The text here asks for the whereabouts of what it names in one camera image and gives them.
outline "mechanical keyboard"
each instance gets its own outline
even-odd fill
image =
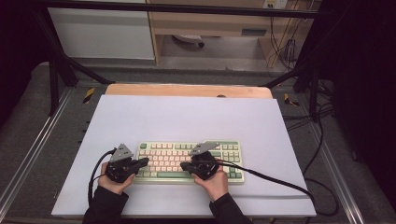
[[[242,166],[241,147],[237,141],[207,141],[219,145],[209,152],[216,159],[230,161]],[[139,144],[136,158],[149,158],[148,166],[140,168],[134,183],[142,184],[190,184],[193,178],[183,171],[180,163],[191,161],[189,152],[198,143],[193,142],[142,142]],[[233,167],[223,166],[227,173],[229,184],[243,184],[244,172]]]

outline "metal bracket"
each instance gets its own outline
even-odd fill
[[[189,152],[189,155],[190,156],[200,155],[200,154],[202,154],[210,149],[213,149],[215,147],[218,147],[218,146],[219,146],[219,144],[214,143],[214,142],[200,143]]]
[[[132,153],[131,150],[127,146],[125,146],[124,144],[120,144],[120,146],[117,148],[117,150],[111,156],[110,162],[122,161],[124,159],[132,157],[133,155],[134,155],[134,153]]]

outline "black sleeve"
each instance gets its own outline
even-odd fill
[[[253,224],[244,216],[229,193],[224,194],[215,202],[211,202],[209,207],[219,224]]]
[[[129,196],[113,193],[100,186],[96,189],[90,207],[85,213],[83,224],[117,224]]]

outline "black cord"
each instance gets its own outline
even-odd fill
[[[93,190],[92,190],[93,181],[94,181],[95,179],[99,178],[100,176],[102,176],[102,175],[99,175],[99,176],[97,176],[96,178],[94,178],[94,177],[95,177],[95,174],[96,174],[96,170],[98,169],[98,166],[100,165],[100,163],[102,162],[102,160],[103,160],[107,155],[113,155],[114,152],[115,152],[116,150],[117,150],[117,149],[114,148],[113,150],[108,151],[108,152],[105,153],[105,154],[99,159],[99,161],[96,163],[95,168],[93,169],[93,172],[92,172],[92,175],[91,175],[90,183],[88,184],[88,204],[91,204],[92,198],[93,198],[93,196],[92,196],[92,192],[93,192]]]
[[[243,171],[246,171],[246,172],[248,172],[248,173],[250,173],[252,175],[258,176],[258,177],[260,177],[262,179],[269,180],[271,182],[274,182],[274,183],[277,183],[277,184],[280,184],[280,185],[283,185],[283,186],[286,186],[286,187],[289,187],[289,188],[292,188],[292,189],[297,189],[297,190],[301,191],[302,193],[306,194],[311,199],[312,203],[315,204],[314,196],[306,189],[303,189],[303,188],[301,188],[301,187],[299,187],[297,185],[293,185],[293,184],[291,184],[289,182],[273,178],[273,177],[268,176],[268,175],[263,175],[263,174],[261,174],[261,173],[259,173],[257,171],[250,170],[250,169],[244,168],[242,166],[238,166],[237,164],[235,164],[233,162],[230,162],[230,161],[223,161],[223,160],[220,160],[220,161],[222,161],[222,162],[218,162],[219,165],[233,167],[233,168],[236,168],[236,169],[239,169],[239,170],[243,170]]]
[[[325,212],[321,212],[321,211],[315,209],[315,210],[317,211],[317,213],[320,214],[320,215],[322,215],[322,216],[325,216],[325,217],[332,217],[332,216],[334,216],[335,214],[337,214],[337,213],[338,213],[338,210],[339,210],[339,208],[340,208],[340,205],[339,205],[338,201],[336,200],[336,197],[335,197],[334,193],[332,192],[332,190],[331,190],[329,187],[327,187],[326,185],[324,185],[324,184],[318,182],[317,180],[314,180],[314,179],[311,179],[311,178],[305,178],[304,180],[305,180],[305,181],[311,181],[311,182],[313,182],[313,183],[315,183],[315,184],[321,185],[323,188],[325,188],[327,191],[329,191],[330,194],[332,195],[332,197],[334,198],[334,203],[335,203],[334,211],[332,211],[332,212],[330,212],[330,213],[325,213]]]
[[[317,117],[318,118],[324,118],[330,114],[332,114],[334,111],[333,107],[329,107],[326,109],[323,109],[323,111],[320,111],[319,113],[317,113]],[[282,116],[283,120],[288,121],[288,120],[298,120],[301,119],[302,121],[297,122],[291,126],[289,126],[287,128],[288,132],[297,128],[300,128],[302,126],[304,126],[305,124],[309,123],[312,121],[312,117],[310,115],[307,116]]]
[[[311,221],[311,218],[312,217],[307,217],[306,220],[305,220],[305,224],[308,224]]]
[[[319,108],[319,112],[318,112],[318,113],[320,114],[320,112],[321,112],[323,106],[329,105],[329,104],[330,104],[330,103],[327,103],[327,104],[322,105],[322,106]],[[320,139],[319,139],[318,148],[317,148],[317,150],[315,151],[314,156],[311,158],[310,162],[306,165],[305,169],[303,170],[303,175],[305,175],[305,173],[306,173],[306,171],[308,170],[308,168],[312,165],[312,162],[315,160],[315,158],[316,158],[317,155],[319,154],[321,145],[323,144],[323,136],[324,136],[324,134],[323,134],[323,127],[322,127],[322,124],[321,124],[320,116],[318,116],[318,125],[319,125],[319,128],[320,128]]]
[[[270,29],[271,29],[271,34],[270,34],[271,39],[270,40],[271,40],[271,45],[272,45],[272,47],[273,47],[273,49],[275,51],[275,55],[279,58],[279,60],[283,64],[283,66],[286,67],[289,70],[293,69],[294,65],[295,65],[293,63],[293,67],[290,66],[290,56],[292,56],[292,58],[293,58],[292,60],[294,61],[294,51],[295,51],[295,39],[294,39],[294,36],[295,36],[298,28],[300,27],[302,21],[303,21],[303,19],[301,19],[301,18],[297,19],[296,21],[294,21],[294,23],[298,22],[296,27],[295,27],[295,29],[294,29],[294,32],[293,32],[291,38],[288,40],[288,43],[286,43],[285,46],[281,48],[277,44],[277,41],[276,41],[276,38],[275,38],[275,35],[274,35],[274,17],[270,17]],[[280,51],[282,51],[283,49],[284,49],[284,55],[282,55],[280,53]],[[270,61],[270,59],[272,57],[274,57],[275,55],[272,55],[272,56],[270,56],[268,58],[268,60],[267,60],[267,70],[268,70],[268,61]]]

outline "white table surface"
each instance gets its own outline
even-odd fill
[[[101,156],[124,143],[237,140],[245,168],[306,189],[277,101],[257,98],[103,95],[52,210],[83,217],[88,182]],[[230,193],[249,217],[308,217],[316,212],[296,189],[245,173]],[[133,184],[124,217],[211,217],[204,190],[191,185]]]

